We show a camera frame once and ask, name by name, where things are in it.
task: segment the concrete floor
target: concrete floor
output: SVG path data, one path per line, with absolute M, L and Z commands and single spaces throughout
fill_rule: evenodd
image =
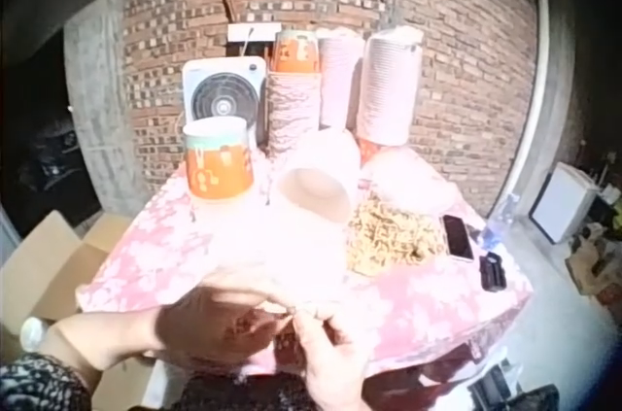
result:
M 505 244 L 535 294 L 501 343 L 510 362 L 524 365 L 524 390 L 555 384 L 560 409 L 576 409 L 610 360 L 619 333 L 597 301 L 577 292 L 564 263 L 568 245 L 550 245 L 529 222 L 517 223 Z

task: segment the brick wall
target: brick wall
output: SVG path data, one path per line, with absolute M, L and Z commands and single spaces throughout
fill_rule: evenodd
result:
M 536 0 L 234 0 L 242 21 L 426 32 L 413 147 L 486 212 L 514 157 L 536 63 Z M 182 159 L 181 67 L 225 55 L 221 0 L 126 0 L 125 88 L 153 189 Z

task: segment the patterned sleeve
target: patterned sleeve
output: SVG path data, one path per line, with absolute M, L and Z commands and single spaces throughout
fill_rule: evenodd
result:
M 90 395 L 67 366 L 38 354 L 0 368 L 0 409 L 90 411 Z

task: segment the fan grille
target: fan grille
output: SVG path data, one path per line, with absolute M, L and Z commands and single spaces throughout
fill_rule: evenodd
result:
M 243 118 L 251 127 L 257 122 L 258 109 L 255 88 L 237 74 L 214 74 L 202 81 L 192 96 L 195 120 L 234 116 Z

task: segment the tablecloth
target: tablecloth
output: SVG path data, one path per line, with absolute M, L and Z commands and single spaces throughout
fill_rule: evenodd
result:
M 455 185 L 444 188 L 449 184 L 433 167 L 413 156 L 416 190 L 446 189 L 445 198 L 452 198 L 444 213 L 481 228 L 484 222 Z M 255 154 L 253 162 L 265 192 L 270 166 L 261 154 Z M 207 229 L 192 220 L 181 166 L 136 217 L 92 283 L 77 291 L 80 307 L 86 312 L 124 312 L 176 301 L 217 264 L 209 257 Z M 473 250 L 476 257 L 483 255 L 478 248 Z M 373 334 L 367 375 L 430 362 L 463 344 L 468 344 L 474 359 L 484 356 L 532 293 L 529 280 L 507 250 L 499 246 L 496 252 L 507 278 L 507 289 L 497 293 L 482 290 L 478 263 L 450 257 L 396 267 L 374 279 L 348 273 L 346 286 L 363 306 Z M 242 372 L 288 371 L 295 369 L 298 360 L 294 335 L 286 331 L 270 348 L 250 358 Z

